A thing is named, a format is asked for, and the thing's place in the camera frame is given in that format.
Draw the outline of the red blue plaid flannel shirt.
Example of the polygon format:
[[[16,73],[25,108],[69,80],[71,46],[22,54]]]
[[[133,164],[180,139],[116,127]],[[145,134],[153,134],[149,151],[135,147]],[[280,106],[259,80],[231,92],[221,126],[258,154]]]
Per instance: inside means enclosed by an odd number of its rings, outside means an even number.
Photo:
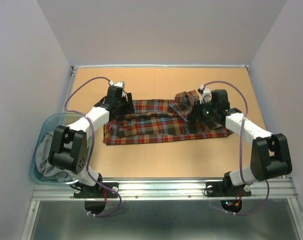
[[[212,120],[188,120],[199,100],[196,90],[180,92],[174,99],[134,100],[133,114],[104,125],[103,142],[112,146],[229,137],[232,131]]]

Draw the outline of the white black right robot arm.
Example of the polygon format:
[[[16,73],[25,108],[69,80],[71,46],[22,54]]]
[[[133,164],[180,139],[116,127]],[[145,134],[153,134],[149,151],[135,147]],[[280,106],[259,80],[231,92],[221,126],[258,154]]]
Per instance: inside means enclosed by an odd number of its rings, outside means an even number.
[[[285,135],[271,133],[252,121],[237,108],[232,108],[224,89],[210,91],[198,89],[200,100],[192,108],[192,118],[197,121],[213,121],[239,135],[240,143],[251,144],[250,165],[224,174],[222,180],[207,184],[207,197],[233,197],[236,194],[250,196],[250,185],[256,182],[288,175],[292,161]]]

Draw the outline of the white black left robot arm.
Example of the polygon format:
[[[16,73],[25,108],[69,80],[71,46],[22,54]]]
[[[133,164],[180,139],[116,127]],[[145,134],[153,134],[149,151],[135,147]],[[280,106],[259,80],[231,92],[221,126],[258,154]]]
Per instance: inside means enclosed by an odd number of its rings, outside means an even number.
[[[102,176],[89,166],[95,146],[95,131],[113,119],[132,114],[132,94],[126,93],[125,83],[118,81],[108,87],[106,96],[81,118],[69,125],[59,125],[53,132],[48,162],[68,173],[85,186],[91,197],[98,197],[103,189],[116,193],[102,183]]]

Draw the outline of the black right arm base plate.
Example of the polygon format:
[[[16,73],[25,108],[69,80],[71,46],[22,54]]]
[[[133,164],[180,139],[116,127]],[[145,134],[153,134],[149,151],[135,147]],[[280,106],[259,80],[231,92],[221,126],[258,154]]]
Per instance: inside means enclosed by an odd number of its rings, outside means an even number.
[[[245,191],[244,185],[234,186],[229,183],[223,183],[223,181],[209,181],[206,183],[204,189],[204,195],[210,198],[218,197],[250,197],[251,191]]]

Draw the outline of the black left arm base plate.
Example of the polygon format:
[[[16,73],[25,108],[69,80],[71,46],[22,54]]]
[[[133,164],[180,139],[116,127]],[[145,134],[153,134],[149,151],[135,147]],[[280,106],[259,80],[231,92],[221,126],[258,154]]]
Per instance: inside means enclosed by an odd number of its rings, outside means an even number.
[[[96,184],[94,186],[84,185],[80,182],[70,185],[74,190],[73,197],[75,199],[115,199],[117,198],[116,194],[110,190],[107,190],[104,187]]]

